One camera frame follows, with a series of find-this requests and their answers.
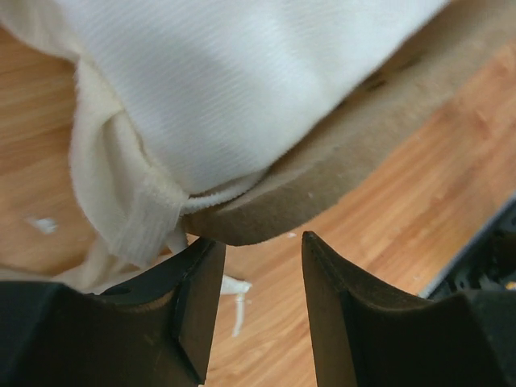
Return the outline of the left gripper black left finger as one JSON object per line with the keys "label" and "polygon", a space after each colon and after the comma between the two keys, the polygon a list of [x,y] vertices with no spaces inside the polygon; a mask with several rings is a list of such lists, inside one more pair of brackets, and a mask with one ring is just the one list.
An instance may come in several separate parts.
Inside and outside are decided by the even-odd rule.
{"label": "left gripper black left finger", "polygon": [[202,385],[225,253],[222,243],[198,239],[98,295],[4,281],[2,385]]}

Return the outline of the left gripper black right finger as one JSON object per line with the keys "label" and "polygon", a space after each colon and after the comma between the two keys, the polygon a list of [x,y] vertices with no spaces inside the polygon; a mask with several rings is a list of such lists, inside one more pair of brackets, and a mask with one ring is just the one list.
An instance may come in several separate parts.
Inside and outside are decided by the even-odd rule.
{"label": "left gripper black right finger", "polygon": [[420,298],[313,232],[302,236],[302,271],[318,385],[514,385],[514,293]]}

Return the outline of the wooden pet bed frame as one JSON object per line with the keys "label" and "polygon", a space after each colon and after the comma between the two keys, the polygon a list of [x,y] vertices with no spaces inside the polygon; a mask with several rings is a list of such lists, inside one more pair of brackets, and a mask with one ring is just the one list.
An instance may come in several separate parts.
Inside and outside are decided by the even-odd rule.
{"label": "wooden pet bed frame", "polygon": [[451,2],[258,185],[231,202],[186,215],[185,230],[243,246],[310,221],[366,179],[514,36],[514,2]]}

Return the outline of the large bear print cushion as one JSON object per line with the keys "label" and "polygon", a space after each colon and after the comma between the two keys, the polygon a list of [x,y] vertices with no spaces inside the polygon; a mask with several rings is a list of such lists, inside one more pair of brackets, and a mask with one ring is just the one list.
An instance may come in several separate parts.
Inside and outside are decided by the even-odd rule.
{"label": "large bear print cushion", "polygon": [[70,169],[97,232],[52,277],[101,293],[186,249],[183,216],[253,189],[443,1],[4,1],[74,64]]}

